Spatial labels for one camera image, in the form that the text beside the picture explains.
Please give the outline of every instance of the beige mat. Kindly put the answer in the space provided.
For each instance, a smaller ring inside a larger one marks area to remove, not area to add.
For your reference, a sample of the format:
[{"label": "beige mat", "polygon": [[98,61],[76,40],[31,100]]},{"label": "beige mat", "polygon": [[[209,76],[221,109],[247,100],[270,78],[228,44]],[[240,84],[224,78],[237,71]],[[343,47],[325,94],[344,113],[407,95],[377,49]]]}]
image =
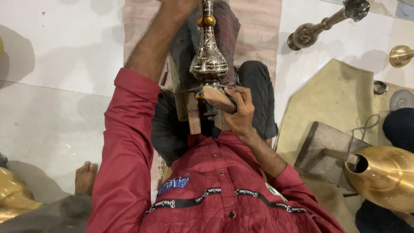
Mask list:
[{"label": "beige mat", "polygon": [[[392,94],[402,88],[389,84],[387,93],[374,95],[373,72],[332,59],[291,96],[280,125],[277,152],[293,165],[314,121],[350,134],[373,114],[379,114],[381,120],[378,126],[367,130],[364,141],[371,145],[391,145],[384,136],[382,123],[389,113]],[[360,139],[362,132],[355,133]],[[358,232],[354,221],[363,202],[361,196],[344,198],[342,194],[350,193],[345,189],[326,181],[302,178],[346,232]]]}]

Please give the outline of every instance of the toe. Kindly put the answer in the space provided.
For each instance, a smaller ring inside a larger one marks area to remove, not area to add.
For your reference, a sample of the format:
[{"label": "toe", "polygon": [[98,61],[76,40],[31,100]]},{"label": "toe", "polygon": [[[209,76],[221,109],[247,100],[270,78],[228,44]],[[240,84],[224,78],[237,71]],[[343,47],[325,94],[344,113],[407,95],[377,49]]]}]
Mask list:
[{"label": "toe", "polygon": [[90,165],[89,165],[89,170],[91,171],[91,172],[97,172],[98,171],[98,164],[97,163],[91,163]]},{"label": "toe", "polygon": [[91,162],[90,161],[86,161],[85,165],[83,165],[85,167],[85,171],[88,172],[89,171],[89,166],[90,166]]}]

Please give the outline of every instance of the brass vase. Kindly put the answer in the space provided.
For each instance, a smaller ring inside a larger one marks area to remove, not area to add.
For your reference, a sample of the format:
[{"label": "brass vase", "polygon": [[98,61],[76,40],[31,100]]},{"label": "brass vase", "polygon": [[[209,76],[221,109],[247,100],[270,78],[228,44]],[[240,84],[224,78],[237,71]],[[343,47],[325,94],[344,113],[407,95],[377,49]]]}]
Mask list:
[{"label": "brass vase", "polygon": [[345,162],[354,188],[387,209],[414,212],[414,154],[392,146],[372,146],[356,154],[356,165]]},{"label": "brass vase", "polygon": [[309,48],[316,43],[321,32],[329,30],[333,25],[348,18],[358,22],[363,19],[369,11],[368,0],[344,0],[344,8],[331,17],[322,19],[319,24],[302,24],[287,39],[287,45],[293,51]]},{"label": "brass vase", "polygon": [[[217,48],[213,29],[215,24],[213,0],[202,0],[198,20],[198,26],[201,29],[200,46],[190,66],[190,73],[201,81],[201,87],[218,85],[229,70],[226,59]],[[214,88],[223,92],[222,88],[217,86]],[[196,96],[203,97],[202,88]]]}]

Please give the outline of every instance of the shirt cuff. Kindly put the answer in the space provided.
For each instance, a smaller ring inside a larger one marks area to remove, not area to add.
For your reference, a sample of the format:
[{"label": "shirt cuff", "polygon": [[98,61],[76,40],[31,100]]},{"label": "shirt cuff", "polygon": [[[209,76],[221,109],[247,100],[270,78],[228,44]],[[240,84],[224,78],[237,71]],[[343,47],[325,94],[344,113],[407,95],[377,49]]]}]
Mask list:
[{"label": "shirt cuff", "polygon": [[285,170],[274,178],[271,184],[276,189],[285,189],[288,187],[303,185],[304,183],[299,178],[299,173],[290,164],[287,164]]},{"label": "shirt cuff", "polygon": [[157,103],[158,101],[158,94],[161,87],[137,72],[121,68],[114,83],[116,87],[121,87],[153,103]]}]

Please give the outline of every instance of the red shirt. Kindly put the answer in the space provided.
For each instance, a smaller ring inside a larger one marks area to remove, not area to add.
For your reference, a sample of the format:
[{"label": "red shirt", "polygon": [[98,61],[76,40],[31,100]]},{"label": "red shirt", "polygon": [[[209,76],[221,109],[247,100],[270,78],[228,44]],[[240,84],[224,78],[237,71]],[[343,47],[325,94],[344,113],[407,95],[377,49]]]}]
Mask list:
[{"label": "red shirt", "polygon": [[87,232],[344,232],[290,165],[266,182],[230,131],[189,138],[151,206],[151,119],[160,87],[125,68],[115,86]]}]

